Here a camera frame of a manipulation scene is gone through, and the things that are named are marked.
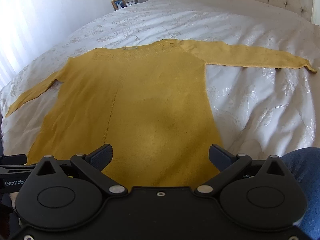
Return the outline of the wooden picture frame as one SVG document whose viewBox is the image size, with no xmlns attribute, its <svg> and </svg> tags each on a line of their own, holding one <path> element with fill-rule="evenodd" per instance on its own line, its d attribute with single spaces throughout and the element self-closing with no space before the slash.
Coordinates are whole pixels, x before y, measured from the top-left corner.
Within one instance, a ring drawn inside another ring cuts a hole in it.
<svg viewBox="0 0 320 240">
<path fill-rule="evenodd" d="M 119 10 L 126 7 L 125 0 L 113 0 L 111 3 L 115 10 Z"/>
</svg>

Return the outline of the white embroidered bedspread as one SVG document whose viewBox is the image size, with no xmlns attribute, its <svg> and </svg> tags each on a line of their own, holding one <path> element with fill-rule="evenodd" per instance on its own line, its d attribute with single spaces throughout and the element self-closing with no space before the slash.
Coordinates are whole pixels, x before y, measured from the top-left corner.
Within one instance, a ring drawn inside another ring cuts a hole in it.
<svg viewBox="0 0 320 240">
<path fill-rule="evenodd" d="M 294 12 L 253 0 L 151 0 L 93 20 L 31 62 L 1 90 L 1 115 L 70 57 L 168 38 L 285 50 L 319 68 L 319 26 Z M 206 86 L 229 152 L 263 159 L 319 146 L 319 74 L 208 66 Z"/>
</svg>

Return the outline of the mustard yellow knit sweater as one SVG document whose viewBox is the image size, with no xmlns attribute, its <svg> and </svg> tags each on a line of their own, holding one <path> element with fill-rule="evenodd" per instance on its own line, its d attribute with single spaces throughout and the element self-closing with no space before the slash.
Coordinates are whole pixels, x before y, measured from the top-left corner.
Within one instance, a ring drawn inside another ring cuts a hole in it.
<svg viewBox="0 0 320 240">
<path fill-rule="evenodd" d="M 218 174 L 208 150 L 221 144 L 206 91 L 208 64 L 311 69 L 307 59 L 286 51 L 224 42 L 161 40 L 97 48 L 68 59 L 22 93 L 8 114 L 60 81 L 29 163 L 46 154 L 68 159 L 110 144 L 113 159 L 103 172 L 125 187 L 197 187 Z"/>
</svg>

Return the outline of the small white alarm clock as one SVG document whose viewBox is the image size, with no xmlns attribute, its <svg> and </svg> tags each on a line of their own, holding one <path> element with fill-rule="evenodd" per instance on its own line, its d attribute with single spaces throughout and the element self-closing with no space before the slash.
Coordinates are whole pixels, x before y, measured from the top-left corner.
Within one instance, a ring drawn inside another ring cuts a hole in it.
<svg viewBox="0 0 320 240">
<path fill-rule="evenodd" d="M 138 0 L 127 1 L 127 2 L 126 2 L 126 6 L 127 6 L 127 7 L 133 6 L 133 5 L 137 4 L 137 3 L 138 3 Z"/>
</svg>

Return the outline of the blue jeans leg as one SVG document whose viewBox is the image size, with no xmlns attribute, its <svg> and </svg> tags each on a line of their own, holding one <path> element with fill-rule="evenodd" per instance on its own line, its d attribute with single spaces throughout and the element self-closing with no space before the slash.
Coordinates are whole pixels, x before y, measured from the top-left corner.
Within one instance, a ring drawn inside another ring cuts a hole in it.
<svg viewBox="0 0 320 240">
<path fill-rule="evenodd" d="M 308 207 L 299 225 L 311 239 L 319 239 L 320 152 L 317 147 L 302 148 L 281 157 L 302 188 Z"/>
</svg>

